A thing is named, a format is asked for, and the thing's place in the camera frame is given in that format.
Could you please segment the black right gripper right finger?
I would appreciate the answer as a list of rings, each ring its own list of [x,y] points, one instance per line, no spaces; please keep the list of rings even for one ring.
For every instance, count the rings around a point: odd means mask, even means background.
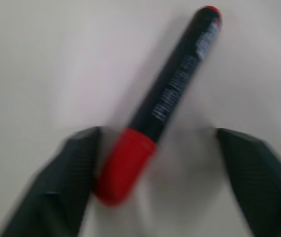
[[[281,160],[261,139],[216,130],[232,190],[255,237],[281,237]]]

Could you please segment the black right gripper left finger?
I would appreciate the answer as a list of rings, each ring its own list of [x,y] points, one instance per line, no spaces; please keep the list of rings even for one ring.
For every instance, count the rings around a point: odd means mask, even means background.
[[[2,237],[76,237],[92,192],[102,129],[69,137],[34,178]]]

